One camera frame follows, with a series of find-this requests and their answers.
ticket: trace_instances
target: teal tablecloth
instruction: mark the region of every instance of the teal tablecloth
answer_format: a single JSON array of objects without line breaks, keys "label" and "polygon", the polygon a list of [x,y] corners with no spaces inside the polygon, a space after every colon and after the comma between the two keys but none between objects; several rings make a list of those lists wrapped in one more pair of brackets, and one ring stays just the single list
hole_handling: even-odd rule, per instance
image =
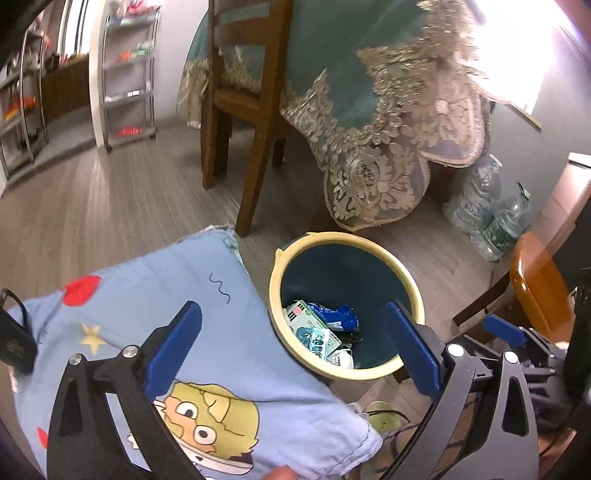
[{"label": "teal tablecloth", "polygon": [[[260,17],[260,4],[221,21]],[[178,112],[200,122],[207,80],[203,18]],[[281,113],[324,172],[326,204],[355,231],[399,220],[430,179],[428,162],[466,167],[483,152],[488,102],[467,66],[474,20],[462,0],[295,0]],[[264,48],[224,50],[226,81],[260,90]]]}]

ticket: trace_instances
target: black case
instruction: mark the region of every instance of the black case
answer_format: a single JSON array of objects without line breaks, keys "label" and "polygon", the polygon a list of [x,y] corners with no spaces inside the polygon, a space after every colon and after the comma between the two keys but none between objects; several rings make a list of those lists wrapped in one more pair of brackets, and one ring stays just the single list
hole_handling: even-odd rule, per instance
[{"label": "black case", "polygon": [[[7,297],[12,298],[21,308],[22,325],[4,310]],[[25,306],[10,290],[0,291],[0,360],[22,374],[30,374],[36,356],[37,345],[31,333]]]}]

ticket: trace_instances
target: trash can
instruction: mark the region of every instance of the trash can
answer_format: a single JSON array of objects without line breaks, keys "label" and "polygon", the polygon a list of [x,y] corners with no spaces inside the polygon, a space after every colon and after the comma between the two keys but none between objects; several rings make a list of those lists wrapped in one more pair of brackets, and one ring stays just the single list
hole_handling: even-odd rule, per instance
[{"label": "trash can", "polygon": [[[296,300],[331,309],[343,304],[353,307],[363,336],[353,347],[355,369],[322,360],[300,343],[282,312]],[[385,248],[365,238],[339,232],[308,233],[275,253],[269,283],[273,327],[285,348],[323,377],[371,380],[402,366],[384,318],[384,307],[393,300],[399,300],[415,322],[425,323],[423,300],[408,270]]]}]

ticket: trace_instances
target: yellow star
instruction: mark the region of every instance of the yellow star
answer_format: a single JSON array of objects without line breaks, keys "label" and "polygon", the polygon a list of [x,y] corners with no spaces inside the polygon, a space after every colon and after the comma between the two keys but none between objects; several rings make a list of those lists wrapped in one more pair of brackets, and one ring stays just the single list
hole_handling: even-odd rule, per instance
[{"label": "yellow star", "polygon": [[80,344],[90,345],[90,351],[93,355],[96,355],[96,353],[99,351],[99,345],[106,345],[107,343],[98,335],[100,326],[97,325],[96,327],[87,327],[83,323],[82,330],[84,330],[86,336],[82,339]]}]

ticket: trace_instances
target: cartoon character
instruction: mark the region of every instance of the cartoon character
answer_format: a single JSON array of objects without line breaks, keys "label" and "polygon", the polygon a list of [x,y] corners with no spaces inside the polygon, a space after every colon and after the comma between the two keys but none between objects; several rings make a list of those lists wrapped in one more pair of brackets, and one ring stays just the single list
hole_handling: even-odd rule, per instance
[{"label": "cartoon character", "polygon": [[[219,385],[176,382],[164,402],[155,400],[164,423],[196,466],[231,475],[252,470],[259,413],[253,402]],[[128,438],[137,448],[130,435]]]}]

